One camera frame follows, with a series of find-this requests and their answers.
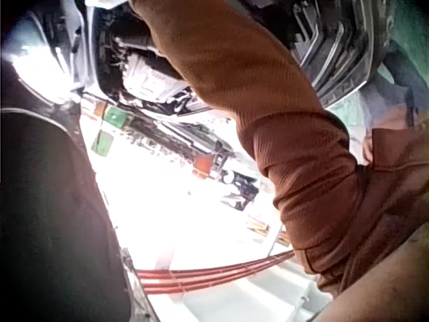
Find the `engine component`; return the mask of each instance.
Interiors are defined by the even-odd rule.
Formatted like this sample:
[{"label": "engine component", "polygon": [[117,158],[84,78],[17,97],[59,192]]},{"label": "engine component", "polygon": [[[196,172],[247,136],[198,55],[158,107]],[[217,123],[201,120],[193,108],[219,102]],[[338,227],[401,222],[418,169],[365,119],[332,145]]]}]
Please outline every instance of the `engine component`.
[{"label": "engine component", "polygon": [[183,91],[188,84],[160,71],[159,68],[155,69],[140,55],[133,53],[128,56],[123,86],[139,99],[165,103],[170,97]]}]

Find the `orange sleeve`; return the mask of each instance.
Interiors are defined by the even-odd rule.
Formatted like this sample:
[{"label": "orange sleeve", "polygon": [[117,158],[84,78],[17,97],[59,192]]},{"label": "orange sleeve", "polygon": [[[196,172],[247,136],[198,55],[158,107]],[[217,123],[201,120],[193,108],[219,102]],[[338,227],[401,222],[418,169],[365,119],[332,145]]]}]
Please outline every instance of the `orange sleeve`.
[{"label": "orange sleeve", "polygon": [[331,250],[361,199],[349,137],[283,45],[223,0],[132,6],[196,93],[237,120],[243,147],[275,184],[275,205],[307,271],[348,256]]}]

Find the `white floor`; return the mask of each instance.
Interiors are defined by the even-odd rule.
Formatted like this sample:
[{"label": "white floor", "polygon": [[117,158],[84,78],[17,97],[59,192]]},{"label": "white floor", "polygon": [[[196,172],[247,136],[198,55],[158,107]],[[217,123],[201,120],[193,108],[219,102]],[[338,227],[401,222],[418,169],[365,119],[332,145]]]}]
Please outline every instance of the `white floor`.
[{"label": "white floor", "polygon": [[[82,120],[89,146],[99,129],[95,125]],[[120,136],[106,158],[89,153],[119,241],[136,268],[207,268],[265,257],[264,237],[246,228],[246,214],[218,201],[223,184],[196,183],[190,169],[154,158]],[[277,244],[274,252],[284,250]],[[319,294],[297,263],[288,262],[232,283],[150,300],[163,322],[285,322],[310,291],[322,305],[308,305],[291,321],[309,318],[329,297]]]}]

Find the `red cable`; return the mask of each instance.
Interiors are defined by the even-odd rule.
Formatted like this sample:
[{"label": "red cable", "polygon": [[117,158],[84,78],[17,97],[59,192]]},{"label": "red cable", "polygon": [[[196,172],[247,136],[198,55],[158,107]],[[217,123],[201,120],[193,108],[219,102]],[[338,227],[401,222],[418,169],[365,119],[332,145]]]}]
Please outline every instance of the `red cable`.
[{"label": "red cable", "polygon": [[255,269],[255,271],[247,271],[247,272],[240,272],[240,273],[234,273],[228,276],[222,276],[221,278],[209,278],[207,280],[197,280],[197,281],[188,281],[180,283],[178,282],[173,286],[173,283],[159,283],[157,287],[155,285],[150,286],[149,288],[146,287],[146,284],[142,284],[142,287],[144,288],[146,294],[173,294],[173,293],[179,293],[179,292],[189,292],[191,290],[199,290],[202,288],[207,288],[211,286],[216,286],[220,284],[225,284],[228,282],[232,282],[234,280],[238,280],[240,278],[248,277],[256,272],[261,272],[262,270],[265,270],[266,268],[269,268],[271,266],[274,266],[276,264],[279,264],[283,262],[284,260],[287,260],[291,257],[293,257],[293,253],[291,253],[288,258],[286,259],[277,259],[274,262],[270,262],[267,264],[264,264],[260,266],[259,268]]},{"label": "red cable", "polygon": [[206,276],[210,274],[220,274],[223,272],[230,272],[233,270],[238,270],[239,268],[246,268],[247,266],[252,266],[256,264],[260,264],[269,260],[277,260],[283,257],[288,257],[290,254],[293,255],[294,251],[290,250],[288,252],[284,252],[275,256],[270,256],[266,258],[261,258],[259,260],[252,260],[246,263],[233,264],[229,266],[221,266],[214,268],[200,268],[196,270],[137,270],[137,276],[141,279],[172,279],[172,275],[175,278],[190,278],[190,277],[199,277]]}]

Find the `ribbed fabric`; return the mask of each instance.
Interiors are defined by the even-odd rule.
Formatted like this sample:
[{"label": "ribbed fabric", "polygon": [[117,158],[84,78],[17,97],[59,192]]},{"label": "ribbed fabric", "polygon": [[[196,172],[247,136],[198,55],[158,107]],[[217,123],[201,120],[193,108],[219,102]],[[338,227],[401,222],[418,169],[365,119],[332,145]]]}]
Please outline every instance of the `ribbed fabric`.
[{"label": "ribbed fabric", "polygon": [[[361,168],[344,125],[321,108],[283,45],[250,18],[223,0],[132,6],[196,93],[236,119],[243,147],[275,184],[297,257],[321,274],[320,289],[337,295],[429,220],[427,130],[375,130],[374,164]],[[383,157],[392,150],[393,164]]]}]

